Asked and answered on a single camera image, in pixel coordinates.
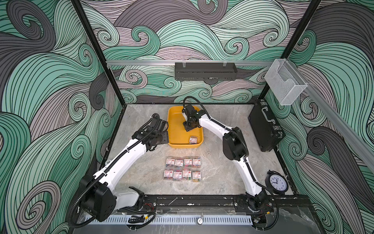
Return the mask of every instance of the marble floor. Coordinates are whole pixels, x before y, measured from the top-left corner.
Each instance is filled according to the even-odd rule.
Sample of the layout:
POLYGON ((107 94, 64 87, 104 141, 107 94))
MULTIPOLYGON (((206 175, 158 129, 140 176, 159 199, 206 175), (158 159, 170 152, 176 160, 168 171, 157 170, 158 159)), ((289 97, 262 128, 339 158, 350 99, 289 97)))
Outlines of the marble floor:
MULTIPOLYGON (((129 104, 118 129, 109 159, 113 159, 153 113, 167 120, 171 106, 161 104, 129 104)), ((249 161, 258 180, 265 185, 267 171, 274 170, 283 174, 283 170, 274 153, 261 152, 247 119, 253 105, 205 105, 210 116, 231 126, 239 127, 249 150, 249 161)), ((242 194, 244 183, 234 164, 222 152, 222 140, 209 130, 204 129, 204 142, 195 149, 174 149, 168 144, 158 145, 155 151, 140 157, 121 178, 116 189, 134 186, 146 194, 242 194), (166 158, 170 156, 200 156, 200 183, 191 181, 172 182, 163 180, 166 158)))

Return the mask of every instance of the robotic arm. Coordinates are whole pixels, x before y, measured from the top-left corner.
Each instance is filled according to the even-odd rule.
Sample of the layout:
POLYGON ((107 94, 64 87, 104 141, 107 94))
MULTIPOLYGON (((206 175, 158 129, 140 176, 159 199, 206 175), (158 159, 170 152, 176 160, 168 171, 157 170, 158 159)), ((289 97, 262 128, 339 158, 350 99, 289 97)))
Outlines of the robotic arm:
MULTIPOLYGON (((247 160, 248 149, 241 130, 238 127, 231 128, 211 118, 203 106, 203 110, 197 111, 192 105, 185 106, 184 102, 182 113, 186 119, 183 123, 185 130, 190 131, 196 127, 204 127, 222 138, 224 155, 234 162, 244 181, 248 207, 253 212, 262 210, 267 198, 266 187, 257 181, 247 160)), ((120 178, 140 156, 147 151, 153 151, 159 144, 169 143, 168 127, 164 130, 166 124, 168 125, 168 122, 160 119, 158 114, 153 114, 151 119, 132 135, 132 139, 122 152, 108 165, 93 176, 86 175, 81 179, 78 188, 80 195, 69 210, 68 224, 70 227, 83 227, 94 219, 102 222, 119 208, 141 213, 137 211, 141 209, 143 204, 144 193, 134 187, 121 191, 115 190, 115 187, 120 178), (74 223, 73 216, 78 206, 90 213, 92 218, 81 224, 74 223)), ((152 214, 153 217, 143 225, 151 222, 156 215, 153 212, 145 213, 152 214)), ((275 222, 263 230, 270 229, 275 222)))
POLYGON ((253 169, 247 160, 248 149, 240 128, 231 128, 211 118, 204 107, 203 110, 197 111, 192 105, 187 105, 184 106, 182 114, 186 119, 183 123, 186 131, 190 131, 196 127, 204 127, 222 139, 224 155, 234 162, 244 181, 250 209, 253 211, 260 210, 266 198, 266 192, 258 183, 253 169))
POLYGON ((151 119, 132 135, 132 139, 122 152, 108 165, 93 176, 86 175, 81 179, 78 188, 80 196, 69 211, 70 227, 79 228, 94 219, 102 222, 112 211, 123 207, 140 210, 144 193, 134 187, 121 191, 115 190, 115 187, 140 156, 147 151, 153 151, 159 144, 169 143, 168 129, 163 130, 166 124, 168 125, 168 122, 160 119, 158 114, 153 114, 151 119), (72 217, 78 206, 91 214, 92 218, 81 224, 75 224, 72 217))

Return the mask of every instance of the black briefcase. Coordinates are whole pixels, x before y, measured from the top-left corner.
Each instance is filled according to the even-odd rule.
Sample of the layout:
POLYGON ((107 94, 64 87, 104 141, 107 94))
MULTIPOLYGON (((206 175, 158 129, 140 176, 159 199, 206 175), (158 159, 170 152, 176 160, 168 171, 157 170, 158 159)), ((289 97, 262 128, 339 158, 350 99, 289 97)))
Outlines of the black briefcase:
POLYGON ((262 152, 272 150, 285 136, 265 99, 256 101, 248 120, 262 152))

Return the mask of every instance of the red wire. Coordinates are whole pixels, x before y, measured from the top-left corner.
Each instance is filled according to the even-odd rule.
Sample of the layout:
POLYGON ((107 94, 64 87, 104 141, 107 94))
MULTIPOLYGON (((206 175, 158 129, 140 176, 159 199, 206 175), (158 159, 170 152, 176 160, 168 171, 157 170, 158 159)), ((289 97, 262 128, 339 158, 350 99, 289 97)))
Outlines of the red wire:
POLYGON ((152 205, 152 206, 151 206, 150 204, 151 204, 151 203, 146 203, 145 205, 148 205, 150 208, 152 208, 152 211, 153 211, 153 205, 151 204, 151 205, 152 205))

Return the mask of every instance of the yellow tray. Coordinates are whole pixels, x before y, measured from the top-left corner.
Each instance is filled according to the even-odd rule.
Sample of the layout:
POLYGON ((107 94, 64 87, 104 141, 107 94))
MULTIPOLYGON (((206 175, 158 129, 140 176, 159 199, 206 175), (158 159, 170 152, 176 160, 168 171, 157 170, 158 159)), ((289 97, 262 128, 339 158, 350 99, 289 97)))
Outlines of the yellow tray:
POLYGON ((183 106, 173 106, 169 109, 169 145, 172 148, 180 149, 197 148, 204 141, 203 128, 195 128, 187 132, 183 126, 185 119, 182 115, 182 109, 183 106), (190 136, 197 137, 197 144, 190 145, 190 136))

